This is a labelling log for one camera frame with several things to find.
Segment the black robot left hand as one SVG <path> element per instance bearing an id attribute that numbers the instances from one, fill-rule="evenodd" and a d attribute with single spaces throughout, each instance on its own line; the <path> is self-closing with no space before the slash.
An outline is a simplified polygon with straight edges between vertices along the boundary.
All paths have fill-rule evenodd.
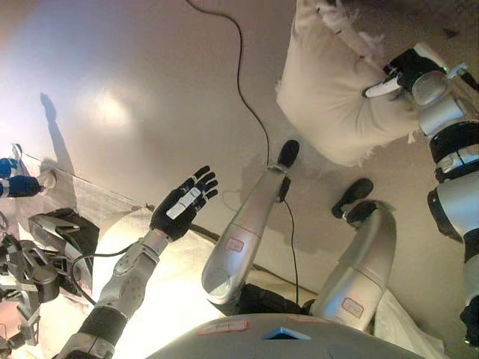
<path id="1" fill-rule="evenodd" d="M 217 185 L 210 166 L 199 168 L 157 206 L 150 230 L 163 232 L 171 241 L 183 237 L 198 212 L 218 194 Z"/>

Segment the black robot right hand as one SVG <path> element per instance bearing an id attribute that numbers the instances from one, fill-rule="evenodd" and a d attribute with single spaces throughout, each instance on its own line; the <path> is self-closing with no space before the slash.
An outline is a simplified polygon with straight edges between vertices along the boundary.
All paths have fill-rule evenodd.
<path id="1" fill-rule="evenodd" d="M 446 62 L 426 43 L 416 43 L 384 67 L 385 79 L 362 91 L 364 98 L 375 98 L 399 89 L 411 91 L 413 85 L 423 75 L 438 72 L 445 75 L 448 71 Z"/>

